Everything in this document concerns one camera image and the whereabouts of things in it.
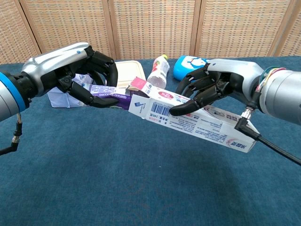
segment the white plastic bag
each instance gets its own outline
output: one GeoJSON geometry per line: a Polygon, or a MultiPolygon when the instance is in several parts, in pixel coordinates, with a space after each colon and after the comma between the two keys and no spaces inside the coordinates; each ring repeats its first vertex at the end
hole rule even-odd
{"type": "MultiPolygon", "coordinates": [[[[93,79],[91,79],[88,74],[75,74],[74,79],[72,79],[79,85],[83,83],[92,84],[93,79]]],[[[57,87],[50,90],[48,93],[48,98],[50,100],[51,106],[53,107],[80,107],[83,106],[84,103],[71,97],[68,93],[63,93],[57,87]]]]}

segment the blue container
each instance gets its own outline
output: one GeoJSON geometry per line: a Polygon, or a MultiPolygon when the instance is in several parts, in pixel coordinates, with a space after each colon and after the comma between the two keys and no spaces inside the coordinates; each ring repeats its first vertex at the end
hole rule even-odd
{"type": "Polygon", "coordinates": [[[174,65],[174,78],[181,81],[189,72],[204,67],[207,59],[196,56],[180,56],[174,65]]]}

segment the red logo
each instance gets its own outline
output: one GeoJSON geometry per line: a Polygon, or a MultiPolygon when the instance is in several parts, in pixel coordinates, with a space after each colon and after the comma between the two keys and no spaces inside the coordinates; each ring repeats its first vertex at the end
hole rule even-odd
{"type": "Polygon", "coordinates": [[[160,94],[162,97],[165,97],[165,98],[168,98],[168,99],[174,98],[172,95],[170,95],[169,93],[166,93],[166,92],[159,92],[159,94],[160,94]]]}

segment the barcode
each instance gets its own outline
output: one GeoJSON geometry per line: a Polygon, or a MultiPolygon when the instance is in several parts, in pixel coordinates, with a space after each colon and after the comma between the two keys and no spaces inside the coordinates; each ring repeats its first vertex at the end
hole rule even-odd
{"type": "Polygon", "coordinates": [[[152,112],[165,115],[165,116],[169,116],[169,109],[170,107],[164,107],[163,105],[160,105],[156,102],[154,102],[151,107],[152,112]]]}

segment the robotic hand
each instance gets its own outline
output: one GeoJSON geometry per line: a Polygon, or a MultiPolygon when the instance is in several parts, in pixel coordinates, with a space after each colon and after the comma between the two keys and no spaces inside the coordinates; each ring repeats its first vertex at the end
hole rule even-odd
{"type": "Polygon", "coordinates": [[[203,68],[188,73],[176,89],[176,93],[186,97],[195,91],[197,93],[191,100],[172,107],[170,113],[174,116],[188,114],[215,100],[232,96],[246,104],[235,129],[301,165],[300,159],[247,126],[256,108],[265,114],[301,125],[301,72],[276,67],[263,71],[254,62],[213,59],[203,68]]]}
{"type": "Polygon", "coordinates": [[[18,116],[11,147],[0,150],[0,155],[17,150],[22,134],[20,112],[29,107],[32,98],[40,97],[54,87],[93,107],[109,107],[118,102],[114,98],[93,96],[72,81],[75,73],[90,74],[98,85],[117,85],[118,72],[114,60],[94,51],[86,42],[32,57],[19,74],[0,72],[0,122],[12,115],[18,116]]]}

